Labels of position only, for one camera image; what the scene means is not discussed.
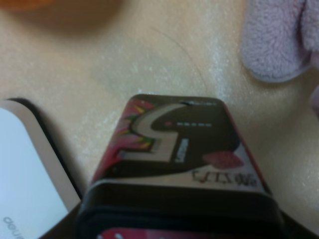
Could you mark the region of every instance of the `printed logo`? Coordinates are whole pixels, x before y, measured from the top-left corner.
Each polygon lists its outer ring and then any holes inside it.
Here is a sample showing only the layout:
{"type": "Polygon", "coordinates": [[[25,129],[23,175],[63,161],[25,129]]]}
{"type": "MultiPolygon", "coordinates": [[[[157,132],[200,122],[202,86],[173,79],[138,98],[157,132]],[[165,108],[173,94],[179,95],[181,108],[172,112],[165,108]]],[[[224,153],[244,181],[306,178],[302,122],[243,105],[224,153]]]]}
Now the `printed logo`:
{"type": "Polygon", "coordinates": [[[3,222],[6,224],[8,230],[10,230],[13,239],[24,239],[21,232],[17,229],[16,225],[14,224],[14,221],[11,218],[5,217],[3,219],[3,222]]]}

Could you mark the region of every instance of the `orange object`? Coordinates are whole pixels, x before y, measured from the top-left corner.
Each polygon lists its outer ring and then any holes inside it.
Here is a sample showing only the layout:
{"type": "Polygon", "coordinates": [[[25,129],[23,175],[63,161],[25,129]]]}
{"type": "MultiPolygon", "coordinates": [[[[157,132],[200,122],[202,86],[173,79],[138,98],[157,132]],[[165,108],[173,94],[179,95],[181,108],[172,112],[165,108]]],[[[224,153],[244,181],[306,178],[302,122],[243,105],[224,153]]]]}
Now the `orange object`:
{"type": "Polygon", "coordinates": [[[0,0],[0,7],[10,10],[29,10],[48,5],[55,0],[0,0]]]}

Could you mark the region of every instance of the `black packaging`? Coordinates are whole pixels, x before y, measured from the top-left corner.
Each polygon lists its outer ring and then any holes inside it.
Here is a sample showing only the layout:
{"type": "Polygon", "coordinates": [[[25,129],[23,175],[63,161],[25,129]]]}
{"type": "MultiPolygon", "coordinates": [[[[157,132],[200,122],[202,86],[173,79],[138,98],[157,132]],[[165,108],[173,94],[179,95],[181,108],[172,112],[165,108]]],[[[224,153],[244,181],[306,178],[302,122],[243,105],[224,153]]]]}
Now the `black packaging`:
{"type": "Polygon", "coordinates": [[[81,207],[79,239],[286,238],[222,101],[137,95],[81,207]]]}

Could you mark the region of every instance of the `beige surface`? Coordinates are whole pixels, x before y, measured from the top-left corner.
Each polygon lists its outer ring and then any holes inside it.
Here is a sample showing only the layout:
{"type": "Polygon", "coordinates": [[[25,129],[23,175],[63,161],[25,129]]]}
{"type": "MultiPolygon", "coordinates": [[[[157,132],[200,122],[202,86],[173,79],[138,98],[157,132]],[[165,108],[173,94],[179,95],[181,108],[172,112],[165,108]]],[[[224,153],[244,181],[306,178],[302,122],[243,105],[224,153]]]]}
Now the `beige surface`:
{"type": "Polygon", "coordinates": [[[319,233],[319,74],[252,79],[239,58],[244,0],[60,0],[0,12],[0,97],[47,118],[82,189],[137,93],[218,97],[230,108],[282,208],[319,233]]]}

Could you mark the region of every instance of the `pink leaf graphic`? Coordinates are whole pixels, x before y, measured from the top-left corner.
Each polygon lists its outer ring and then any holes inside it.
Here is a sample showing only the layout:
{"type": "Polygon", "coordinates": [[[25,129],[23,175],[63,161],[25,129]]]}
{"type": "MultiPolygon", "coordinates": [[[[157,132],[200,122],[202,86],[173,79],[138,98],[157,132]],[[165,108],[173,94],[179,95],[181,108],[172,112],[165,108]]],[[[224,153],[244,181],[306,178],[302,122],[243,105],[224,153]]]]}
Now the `pink leaf graphic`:
{"type": "Polygon", "coordinates": [[[238,168],[244,166],[244,162],[233,152],[214,152],[203,156],[203,159],[218,169],[238,168]]]}

